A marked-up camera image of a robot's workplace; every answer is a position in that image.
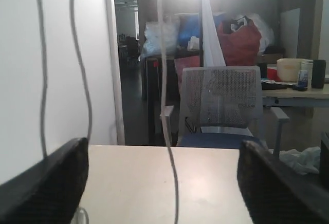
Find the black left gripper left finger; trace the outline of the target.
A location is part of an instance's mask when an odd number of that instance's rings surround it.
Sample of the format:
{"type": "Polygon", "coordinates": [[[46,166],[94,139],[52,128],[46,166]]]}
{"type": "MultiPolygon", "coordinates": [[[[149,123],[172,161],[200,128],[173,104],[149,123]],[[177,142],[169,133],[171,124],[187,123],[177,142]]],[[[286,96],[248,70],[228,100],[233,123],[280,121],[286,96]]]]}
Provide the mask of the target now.
{"type": "Polygon", "coordinates": [[[1,223],[71,223],[88,170],[88,140],[65,143],[1,185],[1,223]]]}

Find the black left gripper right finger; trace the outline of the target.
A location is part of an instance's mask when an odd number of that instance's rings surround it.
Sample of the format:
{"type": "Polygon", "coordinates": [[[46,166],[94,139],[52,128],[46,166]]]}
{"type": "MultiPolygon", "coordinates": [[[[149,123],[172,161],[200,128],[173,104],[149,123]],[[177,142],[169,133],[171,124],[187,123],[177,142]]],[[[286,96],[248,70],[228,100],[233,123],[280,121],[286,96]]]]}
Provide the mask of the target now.
{"type": "Polygon", "coordinates": [[[299,175],[267,149],[243,141],[237,182],[253,223],[328,223],[328,177],[299,175]]]}

